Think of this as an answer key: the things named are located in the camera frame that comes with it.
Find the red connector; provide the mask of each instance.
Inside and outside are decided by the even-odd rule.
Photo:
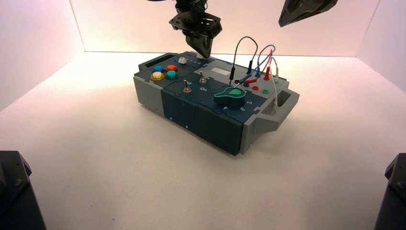
[[[252,79],[252,80],[245,80],[244,84],[251,84],[257,82],[257,79]]]
[[[266,71],[264,80],[269,81],[269,66],[267,67],[267,71]]]

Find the teal button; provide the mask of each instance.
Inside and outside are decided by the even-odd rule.
[[[168,72],[166,73],[166,78],[167,78],[168,80],[174,80],[174,79],[177,79],[177,78],[178,78],[178,74],[177,74],[175,71],[171,70],[171,71],[168,71]]]

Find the white cable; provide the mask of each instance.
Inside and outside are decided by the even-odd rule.
[[[273,58],[273,56],[272,56],[272,60],[275,62],[275,65],[276,65],[276,76],[279,74],[278,73],[278,64],[276,63],[276,60]],[[274,106],[275,106],[275,113],[276,113],[276,110],[277,110],[277,108],[278,108],[278,92],[276,92],[276,83],[275,83],[275,78],[273,77],[273,75],[272,75],[272,68],[271,68],[271,60],[270,60],[270,62],[269,62],[269,73],[270,73],[270,75],[271,75],[271,78],[272,78],[272,83],[273,83],[273,88],[274,88],[274,90],[275,90],[275,101],[274,101]]]

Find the white table surface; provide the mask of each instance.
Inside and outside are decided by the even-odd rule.
[[[138,103],[132,76],[158,55],[84,53],[0,112],[48,229],[374,227],[406,151],[405,92],[357,58],[277,57],[299,102],[233,157]]]

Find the yellow button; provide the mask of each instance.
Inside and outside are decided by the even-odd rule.
[[[165,78],[165,74],[161,72],[153,72],[151,75],[151,80],[153,81],[159,81]]]

